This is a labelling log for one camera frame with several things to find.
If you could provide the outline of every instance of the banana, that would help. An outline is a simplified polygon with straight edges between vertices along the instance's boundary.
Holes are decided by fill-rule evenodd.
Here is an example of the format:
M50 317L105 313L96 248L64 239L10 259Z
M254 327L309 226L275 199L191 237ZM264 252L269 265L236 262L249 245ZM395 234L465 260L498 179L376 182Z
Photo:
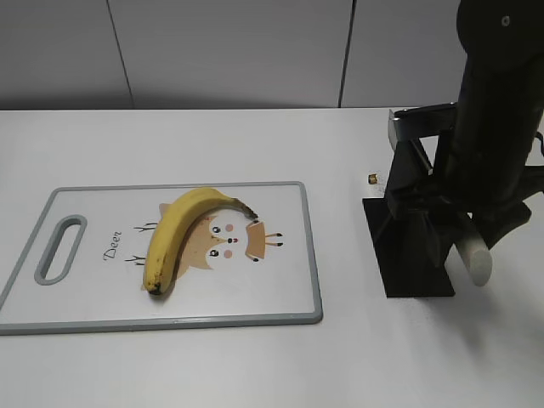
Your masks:
M220 207L243 212L257 218L246 204L213 188L193 189L171 204L151 237L144 267L144 287L152 295L164 293L172 282L176 258L190 227L204 214Z

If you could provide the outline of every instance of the white table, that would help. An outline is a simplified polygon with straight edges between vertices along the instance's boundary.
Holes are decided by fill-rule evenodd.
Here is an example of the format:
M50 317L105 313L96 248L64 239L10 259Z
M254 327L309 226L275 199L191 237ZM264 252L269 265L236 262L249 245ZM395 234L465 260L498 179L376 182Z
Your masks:
M388 173L387 119L385 109L0 112L2 286L56 187L300 180L325 314L315 326L0 337L0 405L542 406L544 197L493 249L486 287L452 251L455 297L386 299L361 197L379 195L368 173Z

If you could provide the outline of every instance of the cutting board handle hole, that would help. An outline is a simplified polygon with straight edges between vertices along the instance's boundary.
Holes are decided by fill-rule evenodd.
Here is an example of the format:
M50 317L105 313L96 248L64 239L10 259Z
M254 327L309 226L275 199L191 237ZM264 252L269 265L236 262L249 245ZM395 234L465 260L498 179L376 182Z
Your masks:
M82 215L70 215L57 223L34 273L38 285L53 285L68 275L86 227Z

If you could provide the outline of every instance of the cutting board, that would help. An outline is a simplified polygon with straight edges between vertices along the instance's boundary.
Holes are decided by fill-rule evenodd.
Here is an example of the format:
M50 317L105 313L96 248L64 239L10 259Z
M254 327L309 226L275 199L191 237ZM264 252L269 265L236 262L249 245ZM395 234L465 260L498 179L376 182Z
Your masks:
M173 289L142 287L169 203L209 185L259 216L221 209L187 240ZM308 324L321 300L299 182L55 190L0 295L0 334Z

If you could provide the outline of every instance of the banana stem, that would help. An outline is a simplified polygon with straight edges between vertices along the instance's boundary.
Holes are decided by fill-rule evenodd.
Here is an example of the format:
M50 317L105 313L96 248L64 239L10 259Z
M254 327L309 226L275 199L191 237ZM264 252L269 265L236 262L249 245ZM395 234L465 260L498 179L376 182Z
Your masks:
M249 219L256 219L258 218L258 215L246 204L244 204L242 201L238 200L237 198L233 198L233 205L236 208L239 208L244 214L246 214L246 217Z

